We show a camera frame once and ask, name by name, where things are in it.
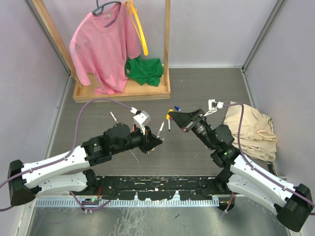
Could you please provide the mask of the white marker orange tip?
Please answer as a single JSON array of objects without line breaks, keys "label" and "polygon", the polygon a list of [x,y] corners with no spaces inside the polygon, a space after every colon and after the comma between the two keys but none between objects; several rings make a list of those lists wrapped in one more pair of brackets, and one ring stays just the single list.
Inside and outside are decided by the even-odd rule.
[{"label": "white marker orange tip", "polygon": [[160,128],[159,128],[159,131],[157,133],[157,138],[160,138],[160,135],[161,135],[163,127],[164,127],[164,124],[165,124],[165,122],[163,121],[161,126],[160,126]]}]

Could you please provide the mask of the white pen purple end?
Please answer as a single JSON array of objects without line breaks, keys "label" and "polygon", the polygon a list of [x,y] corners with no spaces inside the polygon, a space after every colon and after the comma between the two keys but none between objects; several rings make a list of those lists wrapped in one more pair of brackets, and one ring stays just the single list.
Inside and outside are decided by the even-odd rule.
[{"label": "white pen purple end", "polygon": [[112,118],[115,121],[115,123],[119,123],[117,118],[115,117],[115,115],[112,113],[112,111],[110,111],[110,115],[112,116]]}]

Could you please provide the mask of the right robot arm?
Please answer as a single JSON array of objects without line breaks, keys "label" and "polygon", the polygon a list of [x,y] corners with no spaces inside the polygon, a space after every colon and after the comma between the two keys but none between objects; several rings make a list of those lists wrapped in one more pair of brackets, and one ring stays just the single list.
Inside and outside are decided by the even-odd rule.
[{"label": "right robot arm", "polygon": [[213,153],[213,162],[222,168],[216,177],[220,193],[229,191],[246,196],[275,214],[278,221],[294,232],[301,231],[315,205],[310,189],[278,178],[233,146],[234,138],[226,125],[212,129],[198,109],[191,113],[172,112],[169,116],[183,132],[192,131]]}]

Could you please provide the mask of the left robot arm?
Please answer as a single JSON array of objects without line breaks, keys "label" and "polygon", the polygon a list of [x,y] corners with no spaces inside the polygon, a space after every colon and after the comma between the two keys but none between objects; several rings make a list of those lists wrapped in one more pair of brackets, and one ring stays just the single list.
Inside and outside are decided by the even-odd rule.
[{"label": "left robot arm", "polygon": [[131,131],[126,124],[118,123],[72,151],[33,163],[14,160],[9,164],[7,175],[10,205],[24,205],[34,200],[38,193],[52,189],[51,177],[58,178],[67,172],[105,163],[113,155],[134,148],[146,153],[161,144],[162,140],[147,126],[144,130]]}]

